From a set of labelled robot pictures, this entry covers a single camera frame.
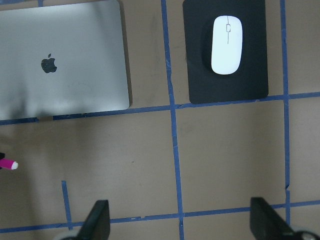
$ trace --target silver laptop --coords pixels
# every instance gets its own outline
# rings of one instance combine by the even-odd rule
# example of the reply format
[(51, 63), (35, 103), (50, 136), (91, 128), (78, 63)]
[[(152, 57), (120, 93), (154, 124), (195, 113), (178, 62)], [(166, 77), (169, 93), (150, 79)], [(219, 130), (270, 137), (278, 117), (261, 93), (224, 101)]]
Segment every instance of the silver laptop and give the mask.
[(117, 0), (0, 11), (0, 120), (128, 107)]

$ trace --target mouse pad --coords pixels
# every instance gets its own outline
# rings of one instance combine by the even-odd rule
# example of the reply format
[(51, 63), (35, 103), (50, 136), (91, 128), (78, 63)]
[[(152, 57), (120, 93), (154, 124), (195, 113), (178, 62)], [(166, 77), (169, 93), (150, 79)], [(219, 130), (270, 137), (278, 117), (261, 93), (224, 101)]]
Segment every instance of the mouse pad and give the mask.
[[(211, 68), (213, 26), (219, 16), (237, 17), (242, 24), (240, 65), (227, 75)], [(183, 18), (191, 103), (261, 99), (268, 95), (265, 0), (185, 0)]]

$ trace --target wireless mouse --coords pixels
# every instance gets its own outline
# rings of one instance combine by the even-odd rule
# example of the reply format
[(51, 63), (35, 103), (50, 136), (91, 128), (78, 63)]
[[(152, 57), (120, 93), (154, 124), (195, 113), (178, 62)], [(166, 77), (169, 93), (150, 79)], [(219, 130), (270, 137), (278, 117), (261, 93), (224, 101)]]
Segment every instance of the wireless mouse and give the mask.
[(243, 31), (235, 16), (218, 16), (213, 23), (211, 68), (216, 74), (233, 74), (239, 68)]

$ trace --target black object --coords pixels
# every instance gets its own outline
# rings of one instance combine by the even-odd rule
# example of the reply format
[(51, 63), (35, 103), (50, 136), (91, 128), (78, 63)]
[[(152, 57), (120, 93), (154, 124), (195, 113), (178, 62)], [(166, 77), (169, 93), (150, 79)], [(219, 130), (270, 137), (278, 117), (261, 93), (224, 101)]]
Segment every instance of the black object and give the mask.
[[(217, 74), (211, 68), (213, 25), (219, 16), (234, 16), (242, 23), (240, 65), (228, 75)], [(268, 95), (265, 0), (185, 0), (183, 18), (191, 103)]]
[(251, 198), (250, 229), (256, 240), (320, 240), (312, 232), (295, 232), (262, 198)]
[(0, 160), (5, 158), (5, 154), (3, 152), (0, 152)]
[(96, 201), (76, 237), (63, 240), (107, 240), (110, 234), (108, 200)]

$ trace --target metal screw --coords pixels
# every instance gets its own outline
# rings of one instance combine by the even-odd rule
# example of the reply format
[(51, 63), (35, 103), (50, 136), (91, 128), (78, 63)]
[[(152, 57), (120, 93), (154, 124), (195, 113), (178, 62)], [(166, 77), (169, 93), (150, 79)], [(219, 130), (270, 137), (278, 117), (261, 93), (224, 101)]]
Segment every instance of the metal screw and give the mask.
[(304, 232), (302, 234), (303, 240), (316, 240), (315, 236), (311, 235), (310, 233)]

